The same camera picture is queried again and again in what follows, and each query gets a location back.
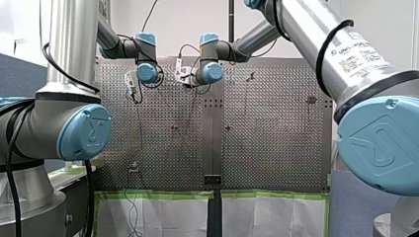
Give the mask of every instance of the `white wall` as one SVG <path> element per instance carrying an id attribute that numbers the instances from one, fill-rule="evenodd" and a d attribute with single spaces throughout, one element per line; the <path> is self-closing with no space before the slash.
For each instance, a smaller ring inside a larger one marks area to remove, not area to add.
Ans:
<path id="1" fill-rule="evenodd" d="M 418 0 L 342 1 L 342 15 L 398 69 L 418 68 Z"/>
<path id="2" fill-rule="evenodd" d="M 141 31 L 154 0 L 111 0 L 111 24 L 118 34 L 134 36 Z M 252 11 L 243 0 L 235 0 L 235 37 L 238 39 L 259 24 L 264 17 Z M 227 0 L 159 0 L 146 31 L 156 34 L 157 55 L 174 56 L 184 43 L 198 46 L 200 35 L 218 33 L 228 40 Z M 185 49 L 185 55 L 195 55 Z M 301 57 L 292 43 L 279 39 L 266 56 Z"/>

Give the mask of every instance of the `wire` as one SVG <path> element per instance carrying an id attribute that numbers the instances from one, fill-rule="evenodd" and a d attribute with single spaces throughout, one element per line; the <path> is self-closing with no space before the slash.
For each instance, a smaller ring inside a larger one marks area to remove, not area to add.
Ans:
<path id="1" fill-rule="evenodd" d="M 93 220 L 95 216 L 95 188 L 93 182 L 92 164 L 89 160 L 86 160 L 84 161 L 84 165 L 86 166 L 87 184 L 89 188 L 89 195 L 87 200 L 87 228 L 84 237 L 90 237 L 92 236 L 93 232 Z"/>
<path id="2" fill-rule="evenodd" d="M 12 138 L 10 139 L 8 155 L 6 160 L 6 172 L 7 172 L 7 179 L 9 181 L 10 190 L 12 192 L 12 199 L 13 204 L 15 206 L 15 231 L 16 237 L 22 237 L 22 213 L 21 213 L 21 205 L 19 203 L 19 194 L 18 189 L 16 187 L 15 178 L 13 176 L 13 168 L 12 168 L 12 158 L 13 158 L 13 150 L 16 147 L 16 140 L 18 138 L 19 132 L 21 131 L 22 125 L 24 124 L 25 118 L 34 107 L 35 103 L 31 103 L 24 108 L 22 111 L 22 116 L 18 120 L 18 124 L 13 132 Z"/>
<path id="3" fill-rule="evenodd" d="M 155 88 L 159 87 L 161 84 L 163 84 L 163 81 L 164 81 L 164 70 L 163 70 L 163 68 L 161 68 L 161 66 L 160 66 L 159 64 L 156 64 L 156 66 L 160 69 L 160 71 L 159 71 L 158 73 L 161 73 L 161 79 L 160 79 L 160 81 L 157 83 L 157 85 L 155 85 L 155 86 L 148 86 L 148 85 L 144 84 L 144 83 L 141 81 L 141 85 L 143 85 L 145 88 L 148 88 L 148 89 L 155 89 Z"/>
<path id="4" fill-rule="evenodd" d="M 142 233 L 136 230 L 136 226 L 138 223 L 138 207 L 135 204 L 137 193 L 135 193 L 133 200 L 130 200 L 126 192 L 127 192 L 127 189 L 124 191 L 124 196 L 126 197 L 126 200 L 132 204 L 131 208 L 128 211 L 129 226 L 131 227 L 132 231 L 128 234 L 127 237 L 133 237 L 133 236 L 142 237 Z M 135 209 L 135 224 L 132 224 L 131 212 L 134 209 Z"/>
<path id="5" fill-rule="evenodd" d="M 139 52 L 141 52 L 141 54 L 142 54 L 142 55 L 144 55 L 145 57 L 147 57 L 150 61 L 152 61 L 152 62 L 154 62 L 154 63 L 157 63 L 157 61 L 156 61 L 156 60 L 154 60 L 152 57 L 150 57 L 148 54 L 146 54 L 146 53 L 142 50 L 141 46 L 138 44 L 138 42 L 137 42 L 134 38 L 132 38 L 132 37 L 128 37 L 128 36 L 126 36 L 126 35 L 117 35 L 117 36 L 122 37 L 122 38 L 126 38 L 126 39 L 128 39 L 128 40 L 131 40 L 131 41 L 132 41 L 132 43 L 133 43 L 133 45 L 135 46 L 136 50 L 138 50 Z"/>
<path id="6" fill-rule="evenodd" d="M 275 39 L 274 42 L 272 43 L 272 45 L 268 48 L 268 50 L 266 50 L 265 52 L 255 55 L 255 56 L 251 56 L 251 57 L 261 57 L 263 55 L 265 55 L 266 53 L 268 53 L 269 51 L 271 51 L 271 49 L 275 46 L 275 44 L 277 43 L 278 39 Z"/>
<path id="7" fill-rule="evenodd" d="M 151 6 L 150 12 L 148 13 L 147 18 L 145 19 L 144 25 L 142 26 L 142 32 L 144 32 L 145 27 L 147 26 L 148 19 L 150 19 L 151 13 L 153 13 L 154 7 L 156 6 L 158 0 L 155 0 L 153 6 Z"/>
<path id="8" fill-rule="evenodd" d="M 237 55 L 235 54 L 235 50 L 234 50 L 234 48 L 231 46 L 230 42 L 227 42 L 227 41 L 225 41 L 225 40 L 223 40 L 223 42 L 225 42 L 225 43 L 228 45 L 228 58 L 230 58 L 231 53 L 233 53 L 233 56 L 234 56 L 234 61 L 233 61 L 233 62 L 228 61 L 228 63 L 229 63 L 231 66 L 234 66 L 234 65 L 237 63 Z"/>
<path id="9" fill-rule="evenodd" d="M 188 43 L 185 43 L 185 44 L 183 44 L 183 45 L 181 46 L 181 49 L 179 50 L 179 57 L 182 57 L 182 50 L 183 50 L 185 47 L 190 47 L 191 49 L 195 50 L 197 53 L 200 53 L 200 50 L 199 50 L 199 49 L 197 49 L 197 48 L 196 48 L 196 47 L 194 47 L 193 45 L 190 45 L 190 44 L 188 44 Z"/>
<path id="10" fill-rule="evenodd" d="M 133 42 L 133 44 L 135 45 L 135 48 L 138 50 L 138 52 L 140 52 L 141 54 L 143 54 L 144 56 L 146 56 L 151 62 L 154 62 L 156 64 L 156 66 L 160 69 L 160 71 L 158 73 L 161 73 L 162 74 L 162 77 L 161 77 L 160 81 L 158 82 L 158 84 L 156 86 L 148 86 L 148 85 L 146 85 L 146 84 L 144 84 L 142 82 L 141 82 L 141 84 L 145 88 L 148 88 L 148 89 L 155 89 L 155 88 L 159 87 L 161 84 L 163 84 L 163 80 L 165 78 L 165 74 L 164 74 L 163 68 L 158 64 L 158 62 L 156 60 L 154 60 L 152 57 L 150 57 L 149 55 L 147 55 L 141 49 L 141 46 L 138 44 L 138 42 L 134 38 L 131 38 L 131 37 L 128 37 L 128 36 L 125 36 L 125 35 L 117 35 L 117 36 L 122 37 L 122 38 L 127 38 L 127 39 L 131 40 Z"/>
<path id="11" fill-rule="evenodd" d="M 277 2 L 281 1 L 281 5 L 283 4 L 282 0 L 274 0 L 274 19 L 275 19 L 275 26 L 277 27 L 277 31 L 280 34 L 281 37 L 283 37 L 285 40 L 291 41 L 291 39 L 283 32 L 283 29 L 280 25 L 280 20 L 278 19 L 278 9 L 277 9 Z"/>
<path id="12" fill-rule="evenodd" d="M 200 96 L 203 96 L 204 94 L 206 94 L 209 90 L 210 90 L 210 86 L 211 86 L 212 84 L 209 84 L 208 86 L 207 86 L 207 89 L 206 90 L 204 90 L 203 92 L 200 92 L 199 90 L 196 90 L 196 89 L 193 89 L 194 91 L 195 91 L 195 93 L 197 93 L 198 95 L 200 95 Z"/>
<path id="13" fill-rule="evenodd" d="M 47 42 L 43 48 L 42 48 L 42 54 L 45 57 L 45 59 L 49 62 L 49 64 L 51 64 L 57 71 L 59 71 L 62 75 L 64 75 L 66 78 L 70 79 L 71 81 L 80 84 L 92 91 L 96 93 L 99 93 L 101 90 L 99 90 L 98 88 L 91 86 L 85 82 L 82 82 L 80 80 L 77 80 L 76 78 L 70 76 L 67 72 L 65 72 L 56 62 L 55 60 L 52 58 L 50 51 L 46 51 L 46 49 L 49 47 L 49 42 Z"/>

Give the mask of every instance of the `metal panel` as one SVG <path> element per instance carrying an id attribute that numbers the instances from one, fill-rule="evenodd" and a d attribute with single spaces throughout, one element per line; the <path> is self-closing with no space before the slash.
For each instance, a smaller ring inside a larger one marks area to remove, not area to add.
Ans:
<path id="1" fill-rule="evenodd" d="M 159 62 L 168 80 L 143 89 L 134 105 L 124 84 L 133 62 L 99 60 L 103 104 L 114 118 L 100 189 L 324 191 L 332 104 L 303 59 L 227 64 L 224 81 L 203 96 L 173 81 L 175 57 Z M 127 171 L 133 161 L 137 173 Z M 204 175 L 221 175 L 221 186 L 205 185 Z"/>
<path id="2" fill-rule="evenodd" d="M 303 59 L 228 68 L 224 99 L 224 189 L 324 191 L 331 103 Z"/>
<path id="3" fill-rule="evenodd" d="M 133 60 L 99 60 L 101 97 L 114 120 L 101 156 L 105 165 L 98 171 L 99 189 L 204 188 L 201 96 L 174 82 L 174 62 L 160 60 L 165 82 L 157 89 L 142 87 L 143 102 L 135 105 L 126 97 L 124 83 Z M 139 170 L 129 173 L 134 161 Z"/>

